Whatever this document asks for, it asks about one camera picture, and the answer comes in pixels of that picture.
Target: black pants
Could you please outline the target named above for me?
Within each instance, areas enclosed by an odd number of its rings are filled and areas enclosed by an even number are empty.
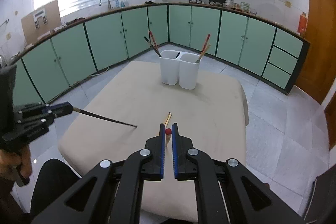
[[[44,163],[31,198],[31,219],[63,194],[79,177],[64,162],[51,159]]]

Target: drawer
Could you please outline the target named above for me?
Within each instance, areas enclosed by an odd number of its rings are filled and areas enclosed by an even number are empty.
[[[283,89],[286,87],[288,80],[291,77],[290,74],[280,70],[270,63],[267,63],[262,76]]]
[[[283,50],[273,47],[268,62],[276,65],[277,67],[283,69],[289,74],[292,74],[297,59],[284,52]]]
[[[274,45],[298,58],[303,42],[291,34],[278,29],[277,35],[275,36]]]

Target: hand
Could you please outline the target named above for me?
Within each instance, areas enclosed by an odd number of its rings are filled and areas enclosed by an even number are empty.
[[[29,146],[20,149],[21,157],[16,153],[6,152],[0,149],[0,177],[14,181],[12,167],[20,165],[20,173],[24,178],[28,178],[32,173],[32,163],[30,161]]]

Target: kettle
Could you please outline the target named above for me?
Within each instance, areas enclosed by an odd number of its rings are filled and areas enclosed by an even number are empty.
[[[7,66],[6,60],[3,55],[0,54],[0,69]]]

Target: orange bottle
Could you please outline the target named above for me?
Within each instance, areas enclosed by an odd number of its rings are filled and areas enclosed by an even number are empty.
[[[307,16],[306,16],[306,13],[303,12],[300,16],[299,27],[297,29],[297,32],[301,36],[303,36],[305,34],[306,26],[307,26]]]

